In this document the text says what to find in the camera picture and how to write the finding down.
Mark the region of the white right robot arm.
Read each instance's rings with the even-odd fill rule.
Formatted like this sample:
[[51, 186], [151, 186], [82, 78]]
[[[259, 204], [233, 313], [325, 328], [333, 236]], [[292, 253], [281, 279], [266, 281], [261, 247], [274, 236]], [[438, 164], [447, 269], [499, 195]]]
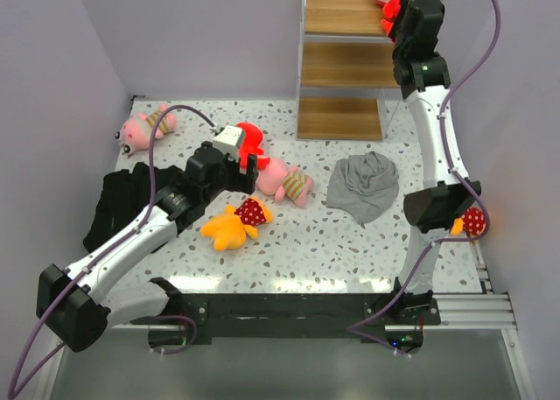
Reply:
[[403, 201], [409, 247], [385, 314], [398, 324], [438, 322], [432, 299], [438, 243], [481, 193], [463, 164], [451, 118], [439, 118], [451, 113], [445, 102], [451, 76], [436, 50], [444, 14], [441, 0], [400, 0], [389, 34], [395, 44], [394, 76], [416, 125], [423, 160], [423, 189]]

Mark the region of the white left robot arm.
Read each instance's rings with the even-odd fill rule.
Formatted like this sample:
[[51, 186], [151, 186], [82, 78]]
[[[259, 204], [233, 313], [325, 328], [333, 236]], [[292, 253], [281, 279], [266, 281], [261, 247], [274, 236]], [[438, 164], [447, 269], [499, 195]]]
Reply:
[[75, 353], [126, 321], [154, 316], [172, 323], [181, 313], [181, 302], [164, 280], [142, 287], [136, 300], [110, 300], [108, 294], [136, 264], [201, 218], [222, 192], [254, 192], [257, 176], [256, 155], [247, 155], [241, 166], [215, 144], [203, 143], [185, 170], [117, 235], [64, 270], [52, 264], [41, 272], [38, 318]]

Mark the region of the yellow plush polka dot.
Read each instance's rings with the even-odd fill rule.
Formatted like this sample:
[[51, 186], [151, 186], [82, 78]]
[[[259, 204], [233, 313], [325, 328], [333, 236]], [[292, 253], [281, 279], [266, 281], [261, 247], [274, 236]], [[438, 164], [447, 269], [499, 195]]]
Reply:
[[469, 207], [453, 222], [450, 234], [456, 236], [465, 233], [468, 237], [474, 237], [481, 235], [486, 227], [487, 218], [484, 212], [477, 207]]
[[272, 221], [273, 214], [269, 209], [259, 199], [248, 197], [238, 207], [227, 205], [222, 214], [214, 216], [201, 227], [200, 233], [212, 239], [216, 251], [239, 249], [247, 238], [258, 238], [258, 226]]

